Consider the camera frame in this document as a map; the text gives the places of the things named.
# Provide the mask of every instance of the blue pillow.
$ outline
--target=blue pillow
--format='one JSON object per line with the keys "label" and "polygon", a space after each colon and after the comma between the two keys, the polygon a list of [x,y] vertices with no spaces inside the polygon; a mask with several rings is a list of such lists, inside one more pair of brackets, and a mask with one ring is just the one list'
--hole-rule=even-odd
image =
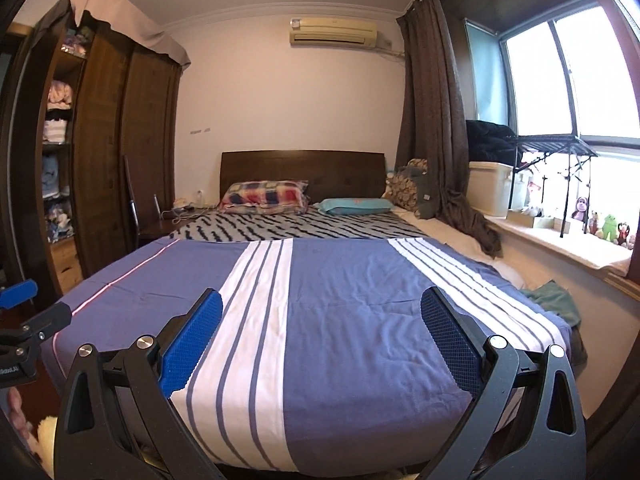
{"label": "blue pillow", "polygon": [[388,213],[393,206],[384,198],[327,198],[319,209],[327,215],[375,215]]}

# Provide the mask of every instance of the wooden wardrobe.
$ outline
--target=wooden wardrobe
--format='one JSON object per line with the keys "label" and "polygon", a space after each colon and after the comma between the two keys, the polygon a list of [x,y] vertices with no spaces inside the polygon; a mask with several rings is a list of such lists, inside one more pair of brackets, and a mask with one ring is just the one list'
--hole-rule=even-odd
{"label": "wooden wardrobe", "polygon": [[[77,282],[126,256],[133,248],[123,156],[145,155],[162,210],[174,201],[175,107],[181,67],[94,20],[86,57],[62,50],[75,28],[69,9],[46,28],[36,26],[13,113],[8,159],[10,221],[1,244],[19,261],[12,275],[33,278],[38,309],[47,308]],[[73,90],[72,119],[63,144],[43,143],[49,88]],[[68,183],[74,234],[49,242],[42,197],[43,152],[55,152],[60,185]]]}

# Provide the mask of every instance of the crown molding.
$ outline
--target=crown molding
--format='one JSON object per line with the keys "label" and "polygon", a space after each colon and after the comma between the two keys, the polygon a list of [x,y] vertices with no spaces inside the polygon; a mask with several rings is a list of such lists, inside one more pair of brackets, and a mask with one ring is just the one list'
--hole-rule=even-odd
{"label": "crown molding", "polygon": [[349,16],[365,20],[379,20],[381,22],[396,22],[399,12],[396,10],[378,9],[348,4],[318,4],[318,3],[279,3],[258,4],[230,9],[214,10],[204,14],[191,16],[176,22],[164,24],[164,29],[173,32],[181,28],[209,25],[210,23],[236,20],[238,18],[254,18],[256,16],[276,16],[278,14],[322,14],[329,16]]}

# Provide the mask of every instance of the brown curtain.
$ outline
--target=brown curtain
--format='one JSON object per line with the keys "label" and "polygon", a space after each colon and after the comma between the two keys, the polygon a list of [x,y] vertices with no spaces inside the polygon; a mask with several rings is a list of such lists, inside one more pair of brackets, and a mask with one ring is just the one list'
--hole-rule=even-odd
{"label": "brown curtain", "polygon": [[471,235],[490,256],[500,237],[466,199],[469,154],[466,123],[449,29],[440,0],[420,0],[398,24],[404,37],[406,86],[396,168],[426,158],[437,218]]}

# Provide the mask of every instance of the metal bolt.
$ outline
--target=metal bolt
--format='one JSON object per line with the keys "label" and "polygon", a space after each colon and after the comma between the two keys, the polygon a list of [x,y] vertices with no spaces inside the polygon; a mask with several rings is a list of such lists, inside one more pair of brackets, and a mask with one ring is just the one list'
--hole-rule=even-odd
{"label": "metal bolt", "polygon": [[507,348],[507,340],[501,335],[492,335],[489,339],[491,346],[497,349]]}
{"label": "metal bolt", "polygon": [[551,345],[549,347],[549,351],[551,352],[551,355],[557,358],[564,357],[564,349],[560,345]]}
{"label": "metal bolt", "polygon": [[94,349],[91,347],[91,345],[82,345],[79,349],[78,349],[78,353],[80,354],[80,357],[87,357]]}
{"label": "metal bolt", "polygon": [[143,335],[138,341],[136,341],[136,346],[141,350],[145,350],[149,348],[154,343],[154,339],[150,335]]}

